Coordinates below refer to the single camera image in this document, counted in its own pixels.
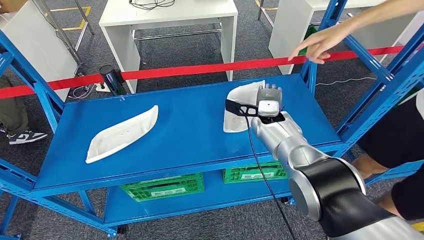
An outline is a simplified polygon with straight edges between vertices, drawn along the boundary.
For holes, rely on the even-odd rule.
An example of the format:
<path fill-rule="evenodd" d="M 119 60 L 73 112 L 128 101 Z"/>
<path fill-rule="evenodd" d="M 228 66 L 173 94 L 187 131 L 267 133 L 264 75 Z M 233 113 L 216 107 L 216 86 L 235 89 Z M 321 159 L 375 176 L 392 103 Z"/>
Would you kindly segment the person's right hand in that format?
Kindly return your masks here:
<path fill-rule="evenodd" d="M 288 57 L 288 60 L 291 61 L 298 55 L 300 50 L 307 48 L 306 58 L 310 62 L 315 64 L 324 64 L 325 60 L 331 56 L 327 53 L 327 50 L 340 43 L 355 28 L 354 19 L 352 18 L 320 30 L 302 41 L 293 50 L 291 55 Z"/>

